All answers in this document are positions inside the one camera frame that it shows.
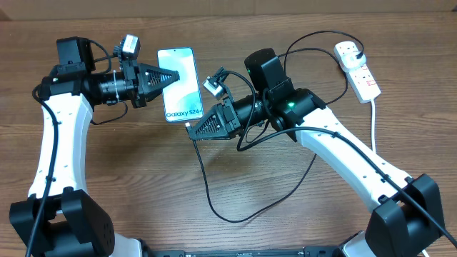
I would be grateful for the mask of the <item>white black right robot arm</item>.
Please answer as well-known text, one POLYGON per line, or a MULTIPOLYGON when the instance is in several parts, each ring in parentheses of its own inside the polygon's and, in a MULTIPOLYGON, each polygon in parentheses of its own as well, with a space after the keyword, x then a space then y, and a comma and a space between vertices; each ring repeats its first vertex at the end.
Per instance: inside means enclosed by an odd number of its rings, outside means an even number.
POLYGON ((219 69, 205 87, 222 102, 186 130, 192 141, 243 139, 254 124, 269 124, 312 150, 359 195, 370 212, 365 230, 333 251, 335 256, 416 256, 440 237, 449 237, 437 183, 412 177, 383 160, 335 117, 328 104, 308 89, 295 88, 286 58, 273 49, 245 61, 251 95, 234 100, 219 69))

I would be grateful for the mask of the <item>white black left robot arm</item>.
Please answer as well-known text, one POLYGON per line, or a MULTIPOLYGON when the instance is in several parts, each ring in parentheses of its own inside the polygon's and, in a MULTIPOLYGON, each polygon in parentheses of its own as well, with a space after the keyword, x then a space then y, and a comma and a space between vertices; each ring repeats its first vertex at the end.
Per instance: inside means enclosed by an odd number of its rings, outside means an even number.
POLYGON ((44 130, 39 165, 27 199, 11 204, 9 220, 28 256, 151 256, 140 239, 114 230, 87 191, 86 140, 97 105, 141 108, 178 81, 179 73, 138 62, 138 37, 127 35, 106 61, 119 70, 96 70, 95 41, 69 37, 56 42, 59 63, 33 91, 44 130))

